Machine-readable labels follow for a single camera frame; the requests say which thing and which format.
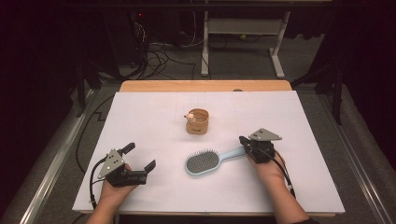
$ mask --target hairbrush bristles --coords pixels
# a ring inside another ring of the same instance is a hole
[[[205,149],[195,152],[186,160],[186,167],[192,174],[198,175],[201,172],[211,170],[219,164],[219,154],[213,149]]]

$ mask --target triangular metal plate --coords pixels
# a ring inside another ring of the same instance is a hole
[[[106,175],[110,174],[120,166],[124,164],[122,156],[116,149],[111,149],[110,153],[107,155],[105,164],[103,164],[102,169],[99,172],[99,179],[104,178]]]
[[[264,128],[260,128],[255,133],[251,134],[248,138],[256,140],[256,141],[273,141],[273,140],[281,140],[282,137],[277,135],[276,133],[271,133]]]

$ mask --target hairbrush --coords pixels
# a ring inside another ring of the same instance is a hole
[[[218,169],[223,160],[245,154],[244,147],[237,147],[221,154],[213,149],[205,149],[191,154],[186,159],[186,171],[189,175],[204,175]]]

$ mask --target brown container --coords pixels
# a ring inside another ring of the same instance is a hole
[[[194,120],[187,121],[186,129],[191,134],[205,134],[207,133],[207,127],[209,125],[209,113],[200,108],[192,109],[190,113],[193,113]]]

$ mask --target human arm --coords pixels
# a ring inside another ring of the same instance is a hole
[[[103,182],[102,192],[95,210],[91,214],[87,224],[110,224],[126,197],[137,185],[114,188],[108,181]]]
[[[278,224],[298,223],[309,219],[305,210],[290,194],[286,187],[281,169],[273,161],[267,163],[254,162],[248,157],[257,171],[258,178],[266,187],[274,207],[276,222]],[[276,161],[283,165],[283,161],[276,153]]]

